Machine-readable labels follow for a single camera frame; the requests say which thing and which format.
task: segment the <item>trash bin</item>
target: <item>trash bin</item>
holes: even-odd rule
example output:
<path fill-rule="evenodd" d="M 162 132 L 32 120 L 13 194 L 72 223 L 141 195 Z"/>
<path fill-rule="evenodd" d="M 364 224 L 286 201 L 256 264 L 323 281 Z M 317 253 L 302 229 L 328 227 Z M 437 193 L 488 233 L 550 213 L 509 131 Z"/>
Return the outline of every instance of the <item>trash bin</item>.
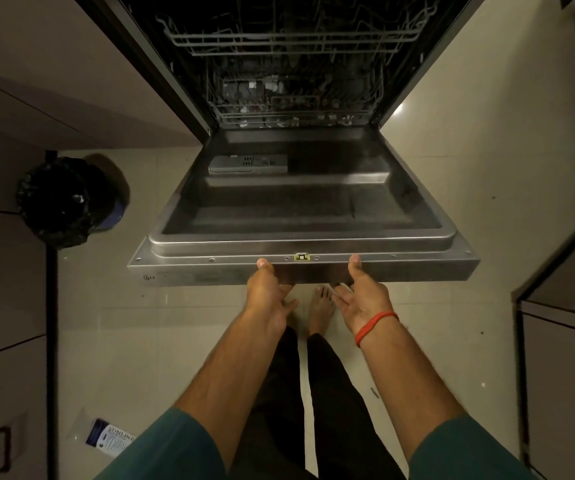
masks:
<path fill-rule="evenodd" d="M 89 234 L 112 229 L 125 211 L 102 170 L 67 157 L 28 172 L 19 181 L 16 202 L 32 232 L 55 249 L 78 246 Z"/>

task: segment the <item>green sleeve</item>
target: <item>green sleeve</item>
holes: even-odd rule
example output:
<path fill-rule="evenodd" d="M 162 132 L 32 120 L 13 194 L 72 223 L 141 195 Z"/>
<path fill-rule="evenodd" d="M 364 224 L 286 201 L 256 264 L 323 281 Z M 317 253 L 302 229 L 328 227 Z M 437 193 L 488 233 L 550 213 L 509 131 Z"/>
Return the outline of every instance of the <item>green sleeve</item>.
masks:
<path fill-rule="evenodd" d="M 534 480 L 530 471 L 470 416 L 444 422 L 410 459 L 410 480 Z"/>
<path fill-rule="evenodd" d="M 118 455 L 96 480 L 224 479 L 212 437 L 190 415 L 172 408 Z"/>

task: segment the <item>red thread wristband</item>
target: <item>red thread wristband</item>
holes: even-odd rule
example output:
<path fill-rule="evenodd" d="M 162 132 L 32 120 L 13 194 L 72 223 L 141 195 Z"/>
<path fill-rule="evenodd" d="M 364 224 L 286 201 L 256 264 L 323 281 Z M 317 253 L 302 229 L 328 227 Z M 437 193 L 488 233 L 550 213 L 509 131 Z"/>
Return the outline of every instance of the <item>red thread wristband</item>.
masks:
<path fill-rule="evenodd" d="M 395 312 L 381 312 L 374 315 L 356 334 L 355 342 L 358 348 L 361 348 L 361 340 L 372 331 L 381 318 L 385 317 L 396 317 L 396 320 L 399 319 L 399 316 Z"/>

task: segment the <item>leg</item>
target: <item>leg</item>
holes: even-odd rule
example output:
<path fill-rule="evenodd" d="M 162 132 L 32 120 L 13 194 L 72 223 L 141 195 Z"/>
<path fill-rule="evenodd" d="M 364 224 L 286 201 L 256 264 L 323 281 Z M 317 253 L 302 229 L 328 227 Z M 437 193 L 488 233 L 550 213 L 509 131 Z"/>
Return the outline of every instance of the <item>leg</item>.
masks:
<path fill-rule="evenodd" d="M 323 338 L 334 307 L 331 290 L 315 290 L 307 340 L 319 478 L 404 480 L 372 425 L 363 397 Z"/>
<path fill-rule="evenodd" d="M 251 409 L 230 478 L 310 479 L 305 470 L 305 412 L 296 332 L 288 327 L 276 347 Z"/>

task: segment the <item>beige floor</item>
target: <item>beige floor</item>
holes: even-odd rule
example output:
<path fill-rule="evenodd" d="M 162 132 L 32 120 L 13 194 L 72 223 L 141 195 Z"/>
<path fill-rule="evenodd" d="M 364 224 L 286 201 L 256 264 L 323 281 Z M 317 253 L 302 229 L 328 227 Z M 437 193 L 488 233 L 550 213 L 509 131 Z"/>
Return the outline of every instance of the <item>beige floor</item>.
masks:
<path fill-rule="evenodd" d="M 485 1 L 383 133 L 482 258 L 465 283 L 390 283 L 392 300 L 467 410 L 517 454 L 511 294 L 575 231 L 573 13 L 558 0 Z M 148 289 L 125 269 L 198 150 L 105 152 L 127 177 L 132 204 L 112 232 L 59 254 L 63 480 L 92 478 L 108 463 L 67 439 L 82 408 L 139 434 L 183 391 L 243 304 L 242 287 Z M 406 471 L 339 320 L 329 339 Z M 303 379 L 308 405 L 305 370 Z M 310 409 L 307 421 L 316 471 Z"/>

